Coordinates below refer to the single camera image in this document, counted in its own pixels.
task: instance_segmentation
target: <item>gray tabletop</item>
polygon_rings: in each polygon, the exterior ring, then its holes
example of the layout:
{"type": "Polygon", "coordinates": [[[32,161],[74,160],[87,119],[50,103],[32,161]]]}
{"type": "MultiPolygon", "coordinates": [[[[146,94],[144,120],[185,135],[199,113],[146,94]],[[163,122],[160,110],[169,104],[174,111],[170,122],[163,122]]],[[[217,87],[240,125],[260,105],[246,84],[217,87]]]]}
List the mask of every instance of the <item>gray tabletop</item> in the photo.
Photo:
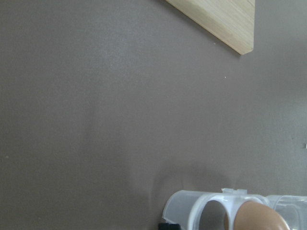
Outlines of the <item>gray tabletop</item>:
{"type": "Polygon", "coordinates": [[[177,190],[307,196],[307,3],[240,56],[163,0],[0,2],[0,228],[154,230],[177,190]]]}

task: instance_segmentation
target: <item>egg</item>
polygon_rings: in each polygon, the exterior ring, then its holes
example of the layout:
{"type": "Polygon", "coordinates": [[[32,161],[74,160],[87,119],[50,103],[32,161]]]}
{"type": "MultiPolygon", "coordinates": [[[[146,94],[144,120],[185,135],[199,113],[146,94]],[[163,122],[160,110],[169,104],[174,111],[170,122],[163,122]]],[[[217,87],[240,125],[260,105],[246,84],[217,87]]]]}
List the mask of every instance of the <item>egg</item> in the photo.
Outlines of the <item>egg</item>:
{"type": "Polygon", "coordinates": [[[234,230],[290,230],[286,221],[272,208],[254,202],[245,202],[238,210],[234,230]]]}

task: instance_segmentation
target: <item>wooden board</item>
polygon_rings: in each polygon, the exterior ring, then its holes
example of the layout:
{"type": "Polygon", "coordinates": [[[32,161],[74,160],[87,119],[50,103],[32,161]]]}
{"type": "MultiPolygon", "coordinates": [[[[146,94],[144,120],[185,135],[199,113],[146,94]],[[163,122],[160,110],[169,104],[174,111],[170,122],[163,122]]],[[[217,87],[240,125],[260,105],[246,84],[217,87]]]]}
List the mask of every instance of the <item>wooden board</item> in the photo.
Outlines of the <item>wooden board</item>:
{"type": "Polygon", "coordinates": [[[254,48],[255,0],[166,0],[239,54],[254,48]]]}

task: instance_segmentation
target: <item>black object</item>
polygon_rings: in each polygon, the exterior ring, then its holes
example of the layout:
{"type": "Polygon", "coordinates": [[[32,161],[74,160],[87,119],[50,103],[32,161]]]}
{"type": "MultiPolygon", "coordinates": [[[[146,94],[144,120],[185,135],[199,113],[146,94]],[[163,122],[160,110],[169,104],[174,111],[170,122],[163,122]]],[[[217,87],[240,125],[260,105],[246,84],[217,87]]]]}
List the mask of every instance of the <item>black object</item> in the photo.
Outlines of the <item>black object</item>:
{"type": "Polygon", "coordinates": [[[160,223],[158,230],[181,230],[179,224],[160,223]]]}

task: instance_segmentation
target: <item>plastic egg holder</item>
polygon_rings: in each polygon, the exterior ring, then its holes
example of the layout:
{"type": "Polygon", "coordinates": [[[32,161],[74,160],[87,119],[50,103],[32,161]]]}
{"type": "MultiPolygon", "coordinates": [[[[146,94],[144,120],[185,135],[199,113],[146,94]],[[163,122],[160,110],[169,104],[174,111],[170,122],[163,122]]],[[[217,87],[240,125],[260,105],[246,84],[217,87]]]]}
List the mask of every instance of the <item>plastic egg holder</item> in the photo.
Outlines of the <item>plastic egg holder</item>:
{"type": "Polygon", "coordinates": [[[247,190],[222,189],[222,193],[181,190],[168,200],[163,219],[178,223],[182,230],[234,230],[239,208],[247,201],[266,205],[277,211],[291,230],[307,229],[307,197],[249,195],[247,190]]]}

